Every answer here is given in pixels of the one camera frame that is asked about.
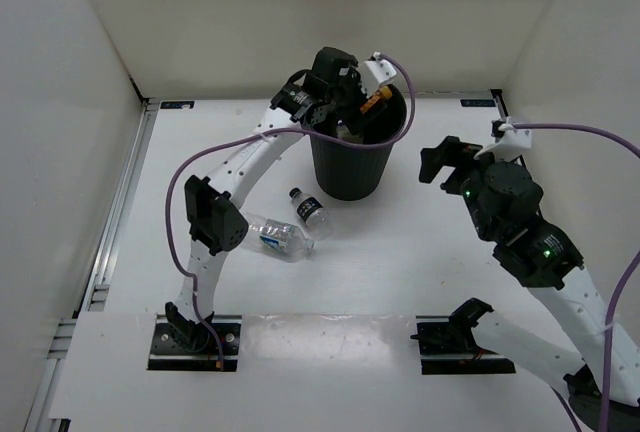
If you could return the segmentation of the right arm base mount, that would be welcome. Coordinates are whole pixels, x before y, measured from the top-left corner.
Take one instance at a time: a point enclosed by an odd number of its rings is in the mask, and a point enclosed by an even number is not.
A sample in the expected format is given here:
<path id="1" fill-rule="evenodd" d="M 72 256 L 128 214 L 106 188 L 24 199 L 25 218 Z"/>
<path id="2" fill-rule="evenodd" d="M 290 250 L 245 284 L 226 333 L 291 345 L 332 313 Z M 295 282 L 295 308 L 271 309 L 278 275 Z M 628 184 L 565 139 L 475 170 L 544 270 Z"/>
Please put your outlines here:
<path id="1" fill-rule="evenodd" d="M 410 338 L 418 343 L 423 376 L 516 373 L 512 361 L 478 346 L 469 330 L 446 316 L 417 316 L 416 332 Z"/>

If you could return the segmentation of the small black label bottle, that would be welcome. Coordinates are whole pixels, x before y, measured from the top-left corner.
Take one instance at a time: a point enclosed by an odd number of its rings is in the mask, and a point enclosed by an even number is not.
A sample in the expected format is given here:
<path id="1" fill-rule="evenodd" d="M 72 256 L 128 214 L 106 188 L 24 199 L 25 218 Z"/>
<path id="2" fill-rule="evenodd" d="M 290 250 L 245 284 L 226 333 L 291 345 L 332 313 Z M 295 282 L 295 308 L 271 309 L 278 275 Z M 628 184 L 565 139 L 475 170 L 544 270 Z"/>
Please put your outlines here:
<path id="1" fill-rule="evenodd" d="M 311 231 L 328 233 L 331 230 L 330 214 L 313 195 L 294 187 L 289 197 L 297 216 Z"/>

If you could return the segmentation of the clear crushed water bottle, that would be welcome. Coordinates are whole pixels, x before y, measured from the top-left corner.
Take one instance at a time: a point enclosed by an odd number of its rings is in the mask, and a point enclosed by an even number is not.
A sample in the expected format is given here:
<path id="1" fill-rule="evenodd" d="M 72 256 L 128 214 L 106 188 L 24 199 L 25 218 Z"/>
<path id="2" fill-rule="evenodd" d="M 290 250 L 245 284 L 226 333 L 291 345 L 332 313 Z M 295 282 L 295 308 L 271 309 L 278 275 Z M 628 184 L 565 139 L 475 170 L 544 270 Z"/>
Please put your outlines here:
<path id="1" fill-rule="evenodd" d="M 291 261 L 306 257 L 314 249 L 315 241 L 296 225 L 256 214 L 246 214 L 245 218 L 249 228 L 242 244 L 247 248 Z"/>

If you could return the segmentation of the orange juice bottle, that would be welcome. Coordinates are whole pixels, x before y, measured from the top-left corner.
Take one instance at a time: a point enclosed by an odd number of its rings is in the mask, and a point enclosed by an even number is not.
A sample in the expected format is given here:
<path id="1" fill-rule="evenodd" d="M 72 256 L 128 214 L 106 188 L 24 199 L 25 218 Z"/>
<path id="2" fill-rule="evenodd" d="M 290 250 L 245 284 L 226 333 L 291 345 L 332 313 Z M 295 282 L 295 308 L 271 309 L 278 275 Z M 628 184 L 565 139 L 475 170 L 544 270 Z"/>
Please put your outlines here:
<path id="1" fill-rule="evenodd" d="M 393 97 L 393 92 L 389 86 L 379 88 L 361 107 L 360 112 L 365 115 L 378 103 L 384 102 Z"/>

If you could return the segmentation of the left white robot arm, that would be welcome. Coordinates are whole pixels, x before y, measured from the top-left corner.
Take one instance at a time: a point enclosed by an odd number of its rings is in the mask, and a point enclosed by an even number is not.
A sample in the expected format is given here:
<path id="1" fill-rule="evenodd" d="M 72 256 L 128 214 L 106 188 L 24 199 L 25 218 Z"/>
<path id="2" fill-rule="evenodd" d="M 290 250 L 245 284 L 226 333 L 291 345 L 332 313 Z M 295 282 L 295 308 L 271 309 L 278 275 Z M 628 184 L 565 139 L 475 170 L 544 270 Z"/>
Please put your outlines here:
<path id="1" fill-rule="evenodd" d="M 252 134 L 229 143 L 232 154 L 214 171 L 184 184 L 190 257 L 176 267 L 178 297 L 166 303 L 172 338 L 190 353 L 221 352 L 212 327 L 214 295 L 224 263 L 247 236 L 241 209 L 251 190 L 303 136 L 309 136 L 319 180 L 332 196 L 359 200 L 374 190 L 391 149 L 407 132 L 414 108 L 393 82 L 402 67 L 376 52 L 360 61 L 324 47 L 312 66 L 290 76 Z"/>

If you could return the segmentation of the tall clear white-label bottle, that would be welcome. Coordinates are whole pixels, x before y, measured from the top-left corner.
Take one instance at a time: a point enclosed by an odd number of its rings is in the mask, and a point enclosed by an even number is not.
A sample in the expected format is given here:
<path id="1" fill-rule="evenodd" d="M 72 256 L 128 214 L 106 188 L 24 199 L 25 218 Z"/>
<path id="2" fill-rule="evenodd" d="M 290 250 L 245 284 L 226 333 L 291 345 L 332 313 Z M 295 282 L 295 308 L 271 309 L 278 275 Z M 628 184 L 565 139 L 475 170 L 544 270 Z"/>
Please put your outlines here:
<path id="1" fill-rule="evenodd" d="M 352 133 L 349 128 L 342 122 L 338 122 L 336 125 L 336 137 L 341 141 L 351 144 L 361 145 L 364 141 L 363 135 L 361 133 Z"/>

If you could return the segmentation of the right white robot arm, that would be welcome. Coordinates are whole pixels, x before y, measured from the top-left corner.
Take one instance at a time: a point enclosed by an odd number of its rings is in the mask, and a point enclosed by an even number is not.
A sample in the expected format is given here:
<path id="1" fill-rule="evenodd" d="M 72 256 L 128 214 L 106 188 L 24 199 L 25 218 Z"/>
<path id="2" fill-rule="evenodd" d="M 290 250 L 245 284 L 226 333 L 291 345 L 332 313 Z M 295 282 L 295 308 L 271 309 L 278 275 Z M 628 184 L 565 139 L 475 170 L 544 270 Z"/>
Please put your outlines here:
<path id="1" fill-rule="evenodd" d="M 451 168 L 441 189 L 463 199 L 478 238 L 499 265 L 554 317 L 575 349 L 558 347 L 471 298 L 448 317 L 460 351 L 488 350 L 544 381 L 594 431 L 639 428 L 639 347 L 607 318 L 584 258 L 539 213 L 543 189 L 515 159 L 447 136 L 420 152 L 422 183 Z"/>

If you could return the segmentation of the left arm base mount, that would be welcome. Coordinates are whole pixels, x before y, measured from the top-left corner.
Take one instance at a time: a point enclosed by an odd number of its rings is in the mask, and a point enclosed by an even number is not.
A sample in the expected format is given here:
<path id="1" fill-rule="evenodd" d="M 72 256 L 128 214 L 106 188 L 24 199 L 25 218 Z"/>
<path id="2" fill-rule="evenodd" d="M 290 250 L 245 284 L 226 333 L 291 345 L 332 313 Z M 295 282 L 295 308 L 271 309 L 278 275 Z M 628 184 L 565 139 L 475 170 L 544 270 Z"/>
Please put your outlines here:
<path id="1" fill-rule="evenodd" d="M 241 343 L 242 317 L 218 315 L 211 320 L 222 345 L 223 362 L 210 332 L 196 328 L 193 339 L 186 338 L 165 316 L 158 316 L 149 348 L 147 369 L 171 372 L 236 372 Z"/>

